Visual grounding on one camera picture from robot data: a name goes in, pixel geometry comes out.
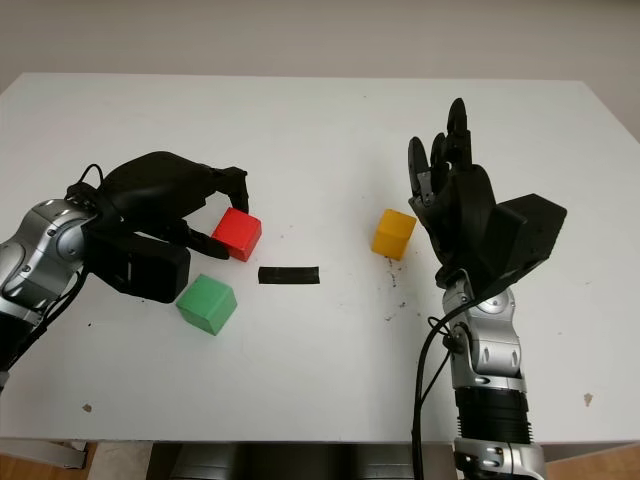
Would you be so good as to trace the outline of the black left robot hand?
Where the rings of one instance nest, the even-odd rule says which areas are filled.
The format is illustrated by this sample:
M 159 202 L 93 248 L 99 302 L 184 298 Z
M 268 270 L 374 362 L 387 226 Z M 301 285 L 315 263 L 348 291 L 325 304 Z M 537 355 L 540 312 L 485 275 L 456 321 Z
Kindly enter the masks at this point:
M 96 228 L 118 234 L 141 232 L 227 260 L 228 248 L 191 229 L 185 217 L 203 208 L 216 193 L 247 213 L 246 177 L 247 172 L 238 167 L 214 168 L 166 151 L 143 155 L 117 167 L 102 181 L 98 196 L 105 204 Z

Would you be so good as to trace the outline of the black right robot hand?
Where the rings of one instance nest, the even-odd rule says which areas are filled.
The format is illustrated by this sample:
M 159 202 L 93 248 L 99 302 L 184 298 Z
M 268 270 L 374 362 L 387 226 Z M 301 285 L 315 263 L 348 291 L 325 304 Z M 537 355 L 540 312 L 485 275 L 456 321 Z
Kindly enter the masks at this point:
M 419 138 L 411 138 L 408 171 L 409 205 L 441 264 L 436 284 L 446 289 L 464 278 L 470 295 L 488 295 L 492 279 L 482 242 L 496 201 L 488 174 L 472 160 L 461 98 L 451 104 L 446 131 L 436 135 L 430 153 Z

